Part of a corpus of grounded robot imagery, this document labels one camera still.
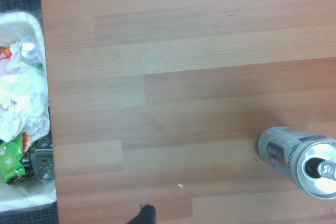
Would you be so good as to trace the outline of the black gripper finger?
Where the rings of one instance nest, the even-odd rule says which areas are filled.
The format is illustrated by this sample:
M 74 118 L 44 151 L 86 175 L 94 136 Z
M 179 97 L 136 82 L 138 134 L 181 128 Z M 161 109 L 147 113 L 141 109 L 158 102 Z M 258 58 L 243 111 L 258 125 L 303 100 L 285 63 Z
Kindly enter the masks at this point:
M 156 209 L 151 205 L 141 208 L 137 216 L 131 219 L 128 224 L 156 224 Z

